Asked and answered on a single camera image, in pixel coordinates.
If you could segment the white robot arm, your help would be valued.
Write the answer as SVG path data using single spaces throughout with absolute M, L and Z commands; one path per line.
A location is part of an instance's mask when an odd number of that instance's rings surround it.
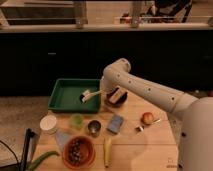
M 106 66 L 101 82 L 109 94 L 117 86 L 144 98 L 182 121 L 177 171 L 213 171 L 213 97 L 186 92 L 130 74 L 131 64 L 120 58 Z

